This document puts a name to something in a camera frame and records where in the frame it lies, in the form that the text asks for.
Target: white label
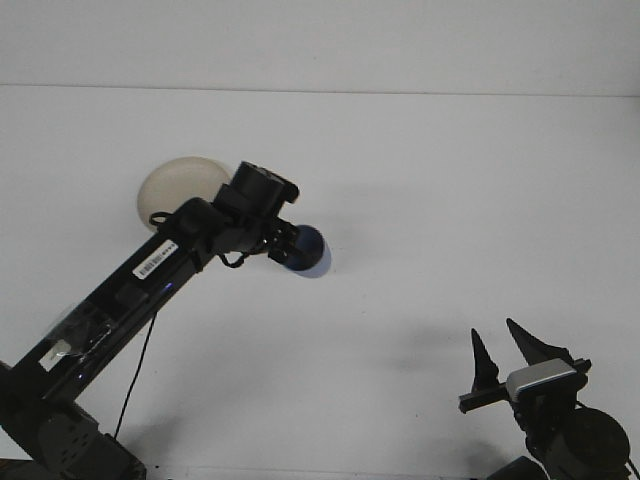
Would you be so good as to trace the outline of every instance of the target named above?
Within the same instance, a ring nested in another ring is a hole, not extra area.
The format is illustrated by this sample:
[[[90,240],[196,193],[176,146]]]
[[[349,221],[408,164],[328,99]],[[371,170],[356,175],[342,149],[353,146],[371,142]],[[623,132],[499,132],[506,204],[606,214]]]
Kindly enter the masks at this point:
[[[165,240],[165,242],[151,255],[149,255],[144,262],[133,270],[133,274],[140,280],[144,280],[177,249],[178,245],[173,243],[171,240]]]
[[[51,350],[49,350],[44,357],[40,359],[40,365],[47,372],[51,371],[53,367],[55,367],[60,360],[62,360],[66,355],[71,351],[71,345],[69,345],[64,340],[58,340]]]

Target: white backdrop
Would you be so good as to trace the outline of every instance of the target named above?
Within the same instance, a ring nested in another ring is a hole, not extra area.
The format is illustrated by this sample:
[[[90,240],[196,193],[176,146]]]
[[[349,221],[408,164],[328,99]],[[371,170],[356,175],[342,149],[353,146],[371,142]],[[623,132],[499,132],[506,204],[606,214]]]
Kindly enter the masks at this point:
[[[472,326],[524,365],[507,316],[591,358],[581,399],[640,438],[638,99],[1,87],[0,112],[8,363],[148,238],[137,189],[171,158],[290,178],[283,217],[331,245],[321,279],[214,262],[161,311],[121,435],[145,462],[486,474],[523,436],[457,396]],[[105,431],[141,340],[80,398]]]
[[[0,0],[0,83],[640,95],[636,0]]]

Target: wire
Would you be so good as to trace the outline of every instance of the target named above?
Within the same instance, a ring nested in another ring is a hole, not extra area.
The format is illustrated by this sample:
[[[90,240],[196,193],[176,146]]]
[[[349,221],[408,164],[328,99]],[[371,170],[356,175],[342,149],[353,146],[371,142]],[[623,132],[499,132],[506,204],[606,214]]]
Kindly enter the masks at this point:
[[[129,398],[131,398],[131,392],[133,391],[133,386],[136,384],[136,380],[138,380],[138,375],[140,374],[140,369],[142,368],[142,361],[144,360],[144,355],[147,351],[147,345],[149,345],[149,337],[151,337],[151,330],[153,330],[153,325],[156,323],[157,316],[158,316],[158,312],[154,313],[153,317],[151,317],[151,324],[149,325],[149,330],[147,331],[147,337],[145,338],[144,345],[142,346],[142,353],[140,354],[138,367],[136,368],[136,373],[133,375],[133,380],[131,381],[131,385],[129,386],[129,391],[127,392],[127,396],[124,399],[124,404],[122,405],[122,410],[120,411],[120,418],[118,419],[118,426],[116,427],[116,432],[113,434],[114,440],[118,438],[118,434],[120,433],[120,427],[122,426],[124,412],[127,409],[127,405],[129,404]]]
[[[244,264],[244,261],[249,258],[250,254],[249,253],[243,253],[242,255],[240,255],[240,257],[238,257],[237,260],[230,262],[229,260],[227,260],[227,257],[224,254],[219,254],[218,257],[220,257],[220,260],[222,260],[222,263],[225,265],[225,267],[229,267],[229,268],[238,268],[241,267]]]
[[[169,216],[171,216],[169,212],[154,212],[149,215],[149,223],[154,227],[159,227]]]
[[[640,474],[638,474],[638,469],[636,468],[636,466],[633,464],[633,462],[631,461],[631,459],[629,459],[629,461],[627,462],[629,464],[629,466],[631,467],[631,470],[633,470],[633,474],[636,476],[636,478],[640,478]]]

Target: spherical object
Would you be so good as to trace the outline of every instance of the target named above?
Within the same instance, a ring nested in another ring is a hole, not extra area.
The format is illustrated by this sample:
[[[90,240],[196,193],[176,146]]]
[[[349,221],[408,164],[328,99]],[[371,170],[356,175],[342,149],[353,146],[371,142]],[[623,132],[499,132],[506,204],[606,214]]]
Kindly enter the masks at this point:
[[[551,441],[545,466],[552,478],[618,478],[629,454],[629,438],[617,421],[600,410],[578,408]]]
[[[216,161],[202,157],[171,160],[149,174],[138,192],[138,214],[152,231],[149,216],[155,212],[173,213],[193,197],[213,200],[230,176]]]

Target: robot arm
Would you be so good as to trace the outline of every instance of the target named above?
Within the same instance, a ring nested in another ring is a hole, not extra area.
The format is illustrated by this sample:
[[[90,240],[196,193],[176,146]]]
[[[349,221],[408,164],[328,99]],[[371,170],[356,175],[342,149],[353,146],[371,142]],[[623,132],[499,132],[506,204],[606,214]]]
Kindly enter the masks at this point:
[[[511,319],[507,326],[529,366],[500,383],[498,367],[473,330],[476,374],[471,393],[460,397],[460,410],[466,413],[508,401],[526,434],[529,452],[554,480],[627,479],[626,433],[609,415],[577,400],[577,392],[587,384],[591,361],[574,360],[566,348],[543,343]],[[546,478],[540,466],[521,457],[488,480]]]
[[[14,474],[0,466],[0,479],[144,478],[140,462],[101,434],[75,399],[214,257],[266,253],[292,269],[312,267],[323,253],[320,234],[313,229],[319,239],[305,248],[301,229],[278,217],[297,196],[293,183],[243,163],[213,202],[193,198],[167,215],[158,233],[24,358],[1,368],[0,424],[37,465]]]

